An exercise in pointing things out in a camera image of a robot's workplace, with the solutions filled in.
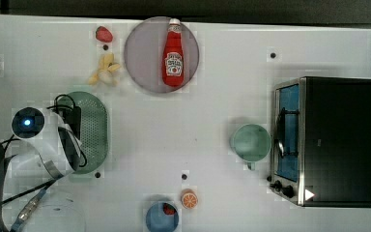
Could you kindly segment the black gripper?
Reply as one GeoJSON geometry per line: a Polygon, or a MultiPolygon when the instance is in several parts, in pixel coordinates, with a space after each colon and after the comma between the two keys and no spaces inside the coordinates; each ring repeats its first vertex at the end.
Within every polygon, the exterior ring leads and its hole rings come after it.
{"type": "Polygon", "coordinates": [[[81,133],[81,108],[76,106],[72,108],[59,107],[57,109],[64,122],[71,128],[73,134],[80,138],[81,133]]]}

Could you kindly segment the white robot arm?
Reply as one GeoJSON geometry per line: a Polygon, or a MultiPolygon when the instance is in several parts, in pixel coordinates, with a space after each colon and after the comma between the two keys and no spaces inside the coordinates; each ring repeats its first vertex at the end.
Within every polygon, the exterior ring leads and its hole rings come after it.
{"type": "Polygon", "coordinates": [[[75,172],[82,158],[81,142],[50,109],[24,107],[14,114],[11,127],[13,139],[29,144],[32,150],[0,163],[0,232],[20,232],[48,189],[75,172]],[[30,198],[14,222],[5,222],[4,206],[26,195],[30,198]]]}

